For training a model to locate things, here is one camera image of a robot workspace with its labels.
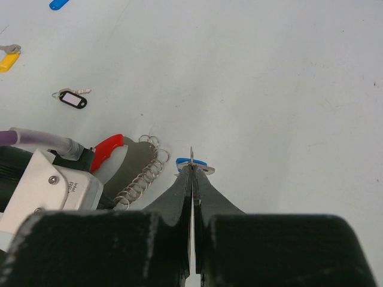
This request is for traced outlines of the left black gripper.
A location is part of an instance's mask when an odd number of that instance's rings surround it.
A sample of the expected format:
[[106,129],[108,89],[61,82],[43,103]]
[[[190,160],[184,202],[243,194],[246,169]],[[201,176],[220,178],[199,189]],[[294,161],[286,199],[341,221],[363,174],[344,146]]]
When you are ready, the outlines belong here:
[[1,213],[9,204],[31,157],[29,151],[13,146],[1,147]]

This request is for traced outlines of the key with black tag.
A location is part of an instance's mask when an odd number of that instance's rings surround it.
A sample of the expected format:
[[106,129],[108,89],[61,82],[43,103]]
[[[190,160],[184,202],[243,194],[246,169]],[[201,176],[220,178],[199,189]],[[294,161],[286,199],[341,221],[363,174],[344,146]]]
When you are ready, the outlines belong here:
[[72,90],[70,88],[64,88],[54,92],[51,96],[73,108],[83,109],[87,106],[87,99],[84,95],[89,94],[91,91],[91,89]]

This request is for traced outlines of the red-handled metal key holder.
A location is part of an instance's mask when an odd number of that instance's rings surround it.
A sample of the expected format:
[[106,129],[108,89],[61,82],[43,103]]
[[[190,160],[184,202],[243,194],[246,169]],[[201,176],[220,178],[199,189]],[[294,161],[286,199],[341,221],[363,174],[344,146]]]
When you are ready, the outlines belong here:
[[115,174],[104,184],[98,209],[128,210],[163,172],[170,153],[161,149],[156,136],[142,135],[137,142],[117,134],[94,147],[91,172],[100,169],[116,148],[126,147],[125,157]]

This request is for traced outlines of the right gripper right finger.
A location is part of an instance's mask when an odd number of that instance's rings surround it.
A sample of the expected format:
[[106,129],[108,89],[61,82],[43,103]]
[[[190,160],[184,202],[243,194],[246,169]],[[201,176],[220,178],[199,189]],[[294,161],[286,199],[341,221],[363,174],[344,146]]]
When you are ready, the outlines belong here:
[[202,286],[375,286],[354,230],[335,215],[247,214],[193,169]]

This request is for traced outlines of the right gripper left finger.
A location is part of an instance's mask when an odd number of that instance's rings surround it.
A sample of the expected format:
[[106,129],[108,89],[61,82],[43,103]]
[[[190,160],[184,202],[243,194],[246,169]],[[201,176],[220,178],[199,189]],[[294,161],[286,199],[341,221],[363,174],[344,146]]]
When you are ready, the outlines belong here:
[[2,286],[184,286],[190,274],[191,171],[143,210],[27,217]]

